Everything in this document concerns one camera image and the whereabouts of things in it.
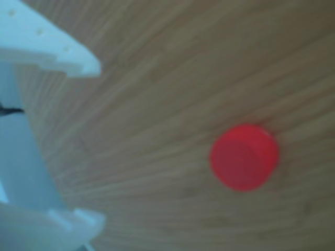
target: table surface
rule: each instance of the table surface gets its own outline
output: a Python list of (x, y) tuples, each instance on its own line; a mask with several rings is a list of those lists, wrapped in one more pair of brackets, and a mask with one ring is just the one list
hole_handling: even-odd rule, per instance
[[(28, 0), (101, 60), (97, 79), (17, 69), (47, 166), (72, 207), (107, 214), (105, 250), (331, 250), (333, 0)], [(211, 173), (216, 138), (274, 133), (260, 189)]]

